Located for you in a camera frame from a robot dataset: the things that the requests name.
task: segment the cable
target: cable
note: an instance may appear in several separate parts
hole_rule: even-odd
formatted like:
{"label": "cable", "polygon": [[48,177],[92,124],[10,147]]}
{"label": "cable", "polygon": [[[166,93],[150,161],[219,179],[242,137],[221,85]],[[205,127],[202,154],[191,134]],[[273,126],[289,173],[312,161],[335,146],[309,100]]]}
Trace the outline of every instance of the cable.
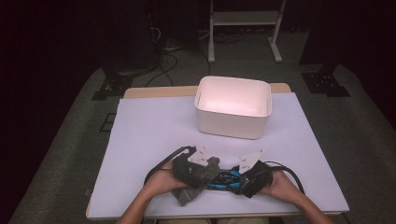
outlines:
{"label": "cable", "polygon": [[209,60],[207,59],[206,55],[202,51],[200,51],[200,50],[197,50],[197,51],[200,52],[204,56],[206,64],[207,64],[207,75],[210,76],[210,63],[209,63]]}
{"label": "cable", "polygon": [[165,70],[165,71],[162,71],[160,74],[156,75],[155,77],[152,77],[152,78],[146,83],[145,87],[147,87],[155,78],[157,78],[157,77],[159,77],[160,75],[163,75],[163,74],[165,74],[165,76],[170,80],[170,82],[171,82],[172,85],[173,85],[173,80],[172,80],[172,78],[169,77],[169,74],[167,74],[167,72],[171,71],[172,69],[174,69],[174,68],[176,67],[176,65],[177,65],[177,57],[175,57],[175,56],[173,56],[173,55],[171,55],[171,54],[164,54],[164,55],[167,56],[167,57],[169,56],[169,57],[171,57],[171,58],[174,58],[174,59],[175,59],[175,64],[172,65],[172,67],[170,67],[169,69],[167,69],[167,70]]}
{"label": "cable", "polygon": [[347,214],[345,213],[341,213],[341,215],[343,216],[343,218],[346,220],[347,224],[352,224],[352,222],[349,220],[349,218],[347,217]]}
{"label": "cable", "polygon": [[174,86],[174,80],[169,76],[169,73],[165,72],[165,76],[168,78],[168,80],[171,83],[171,86]]}
{"label": "cable", "polygon": [[157,32],[158,32],[158,36],[157,36],[157,38],[155,39],[155,40],[152,40],[152,42],[154,42],[154,43],[158,43],[157,41],[161,38],[161,30],[160,29],[158,29],[158,28],[156,28],[156,27],[150,27],[150,30],[156,30]]}
{"label": "cable", "polygon": [[205,33],[205,34],[198,38],[198,40],[200,40],[200,41],[205,39],[205,38],[207,38],[209,36],[209,34],[210,34],[209,31],[202,31],[202,33]]}
{"label": "cable", "polygon": [[184,49],[183,45],[175,47],[175,48],[172,48],[172,49],[166,48],[166,49],[163,49],[163,50],[166,51],[166,52],[175,52],[175,51],[178,51],[178,50],[181,50],[181,49]]}
{"label": "cable", "polygon": [[304,188],[303,188],[303,184],[301,183],[301,181],[300,181],[300,179],[298,178],[297,174],[295,174],[289,167],[284,166],[284,165],[280,164],[279,162],[275,162],[275,161],[267,161],[267,162],[275,163],[275,164],[277,164],[278,166],[270,166],[269,169],[266,169],[266,170],[264,170],[264,171],[258,172],[258,173],[255,174],[254,176],[262,175],[262,174],[267,173],[267,172],[270,172],[270,171],[271,171],[271,172],[272,172],[272,171],[286,171],[286,172],[288,172],[289,174],[291,174],[291,176],[293,176],[294,180],[295,180],[296,183],[297,183],[297,186],[298,186],[300,192],[302,192],[303,194],[305,194],[305,191],[304,191]]}
{"label": "cable", "polygon": [[145,178],[145,182],[143,185],[146,184],[146,182],[148,182],[149,178],[157,171],[161,170],[163,168],[163,166],[169,162],[170,160],[172,160],[175,156],[177,156],[178,154],[182,153],[184,150],[188,150],[190,154],[194,153],[196,151],[195,147],[181,147],[178,150],[174,151],[172,154],[170,154],[168,157],[166,157],[163,161],[161,161],[160,163],[158,163],[156,166],[154,166],[154,168],[152,168],[148,174],[146,175]]}

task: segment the white shelf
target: white shelf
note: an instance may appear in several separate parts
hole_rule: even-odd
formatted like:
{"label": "white shelf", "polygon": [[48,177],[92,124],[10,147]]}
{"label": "white shelf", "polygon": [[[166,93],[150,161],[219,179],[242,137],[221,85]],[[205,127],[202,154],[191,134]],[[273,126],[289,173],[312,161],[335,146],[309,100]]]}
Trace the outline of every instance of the white shelf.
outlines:
{"label": "white shelf", "polygon": [[274,25],[277,11],[214,12],[213,25]]}

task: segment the gray cloth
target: gray cloth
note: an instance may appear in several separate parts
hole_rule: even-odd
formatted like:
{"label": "gray cloth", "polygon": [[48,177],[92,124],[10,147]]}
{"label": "gray cloth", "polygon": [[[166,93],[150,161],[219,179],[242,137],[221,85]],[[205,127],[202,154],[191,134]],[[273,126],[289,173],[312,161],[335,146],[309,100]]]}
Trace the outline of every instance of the gray cloth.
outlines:
{"label": "gray cloth", "polygon": [[205,184],[199,188],[181,188],[172,190],[172,194],[177,198],[177,202],[180,206],[184,206],[186,203],[192,202],[199,194],[201,194],[207,185],[220,173],[219,168],[220,159],[217,157],[211,157],[207,160],[208,165],[203,167],[197,174],[194,174],[196,178],[200,178]]}

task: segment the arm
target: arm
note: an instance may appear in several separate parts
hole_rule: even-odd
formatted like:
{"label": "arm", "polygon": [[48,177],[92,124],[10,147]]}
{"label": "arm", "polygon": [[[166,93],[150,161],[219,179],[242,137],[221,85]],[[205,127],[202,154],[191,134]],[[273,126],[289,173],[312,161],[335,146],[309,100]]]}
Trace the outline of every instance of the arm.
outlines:
{"label": "arm", "polygon": [[306,217],[308,223],[333,223],[308,197],[291,183],[283,172],[273,172],[273,174],[274,181],[272,185],[263,188],[261,193],[294,204]]}
{"label": "arm", "polygon": [[118,224],[140,224],[145,211],[155,195],[169,192],[172,189],[187,187],[183,182],[175,179],[171,172],[172,162],[163,166],[164,170],[157,171],[152,175],[146,185],[139,191],[132,203],[117,221]]}

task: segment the dark background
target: dark background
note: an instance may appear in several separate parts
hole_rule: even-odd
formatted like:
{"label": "dark background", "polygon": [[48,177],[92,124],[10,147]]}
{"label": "dark background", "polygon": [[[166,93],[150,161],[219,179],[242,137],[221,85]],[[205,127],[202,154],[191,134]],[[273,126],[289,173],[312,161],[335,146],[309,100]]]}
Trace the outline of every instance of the dark background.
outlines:
{"label": "dark background", "polygon": [[[155,22],[165,26],[169,35],[194,39],[191,30],[172,33],[174,27],[188,28],[188,24],[176,24],[180,20],[169,17],[181,13],[183,10],[177,9],[186,4],[191,13],[184,11],[179,16],[195,22],[196,27],[206,26],[208,1],[167,2],[173,5],[156,2],[161,14],[155,14]],[[5,222],[18,206],[65,115],[93,71],[104,64],[148,67],[157,63],[145,18],[153,3],[2,1],[0,217]],[[261,4],[256,0],[244,4],[219,0],[216,7],[245,10]],[[312,27],[300,63],[323,63],[335,57],[358,76],[396,127],[394,11],[390,1],[289,0],[281,29]]]}

